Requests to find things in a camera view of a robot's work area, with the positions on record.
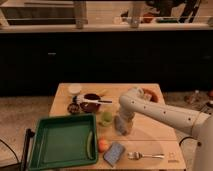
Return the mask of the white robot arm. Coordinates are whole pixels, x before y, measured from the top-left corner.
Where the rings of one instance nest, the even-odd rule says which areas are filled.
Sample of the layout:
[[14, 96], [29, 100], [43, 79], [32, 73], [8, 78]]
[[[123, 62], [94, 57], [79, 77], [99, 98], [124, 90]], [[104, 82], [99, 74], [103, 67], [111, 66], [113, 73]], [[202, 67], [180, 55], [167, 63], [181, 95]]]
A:
[[126, 115], [139, 113], [185, 134], [197, 141], [193, 171], [213, 171], [213, 116], [196, 110], [147, 101], [143, 90], [133, 87], [122, 93], [119, 104]]

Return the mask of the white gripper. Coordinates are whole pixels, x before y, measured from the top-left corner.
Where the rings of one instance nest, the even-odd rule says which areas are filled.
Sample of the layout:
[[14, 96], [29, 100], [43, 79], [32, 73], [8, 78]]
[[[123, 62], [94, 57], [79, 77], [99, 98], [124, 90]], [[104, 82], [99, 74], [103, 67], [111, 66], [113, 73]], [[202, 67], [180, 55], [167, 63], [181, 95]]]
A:
[[121, 115], [121, 123], [122, 123], [122, 128], [126, 131], [131, 131], [133, 127], [133, 119], [128, 118], [126, 115]]

